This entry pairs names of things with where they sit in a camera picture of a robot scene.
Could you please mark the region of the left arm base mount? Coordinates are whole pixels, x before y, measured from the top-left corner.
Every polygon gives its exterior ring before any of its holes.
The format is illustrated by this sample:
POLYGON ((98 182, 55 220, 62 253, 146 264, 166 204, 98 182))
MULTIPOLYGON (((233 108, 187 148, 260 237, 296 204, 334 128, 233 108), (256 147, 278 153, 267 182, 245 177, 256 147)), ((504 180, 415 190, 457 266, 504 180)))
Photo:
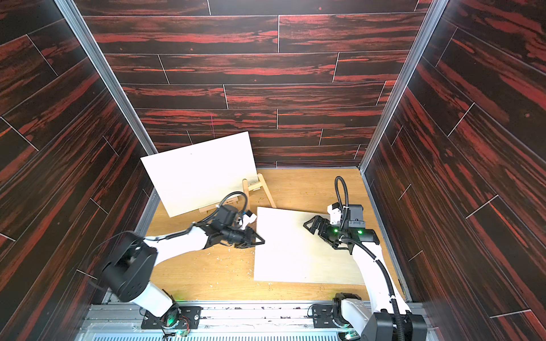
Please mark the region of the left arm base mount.
POLYGON ((141 324, 142 330, 194 330, 200 323, 200 306, 182 305, 170 308, 162 317, 157 318, 146 311, 141 324))

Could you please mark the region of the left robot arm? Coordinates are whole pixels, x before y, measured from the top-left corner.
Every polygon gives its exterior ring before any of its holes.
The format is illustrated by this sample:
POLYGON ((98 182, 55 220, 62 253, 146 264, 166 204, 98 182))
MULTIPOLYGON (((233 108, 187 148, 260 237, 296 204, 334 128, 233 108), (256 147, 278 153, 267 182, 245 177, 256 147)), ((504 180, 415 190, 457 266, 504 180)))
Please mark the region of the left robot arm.
POLYGON ((217 244, 236 249, 263 245, 264 239, 250 227, 256 219, 256 214, 248 210, 247 194, 232 192, 212 213, 185 230, 156 237, 130 232, 100 268, 99 280, 120 301, 138 305, 158 318, 164 327, 173 328, 182 318, 180 305, 152 284, 154 267, 217 244))

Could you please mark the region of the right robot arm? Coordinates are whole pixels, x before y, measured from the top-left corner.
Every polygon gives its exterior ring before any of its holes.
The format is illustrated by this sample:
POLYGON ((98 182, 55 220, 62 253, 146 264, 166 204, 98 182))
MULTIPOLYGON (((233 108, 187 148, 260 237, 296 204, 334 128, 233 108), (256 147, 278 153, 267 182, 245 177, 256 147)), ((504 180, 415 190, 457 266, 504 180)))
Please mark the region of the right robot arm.
POLYGON ((365 227, 363 206, 350 203, 341 176, 335 178, 334 188, 337 201, 327 208, 329 218, 316 215, 303 227, 333 249, 347 251, 353 257, 370 305, 356 294, 338 293, 332 303, 332 322, 354 330, 345 334, 347 340, 426 340, 425 319, 411 311, 396 288, 377 233, 365 227))

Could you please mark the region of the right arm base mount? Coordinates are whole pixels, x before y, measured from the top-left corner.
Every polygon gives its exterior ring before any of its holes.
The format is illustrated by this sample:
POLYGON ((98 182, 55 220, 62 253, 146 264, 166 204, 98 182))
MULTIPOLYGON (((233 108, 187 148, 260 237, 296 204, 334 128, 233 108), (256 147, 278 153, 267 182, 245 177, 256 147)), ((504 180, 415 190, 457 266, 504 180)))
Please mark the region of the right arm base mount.
POLYGON ((312 304, 307 316, 312 319, 313 326, 320 328, 341 328, 334 320, 334 307, 331 304, 312 304))

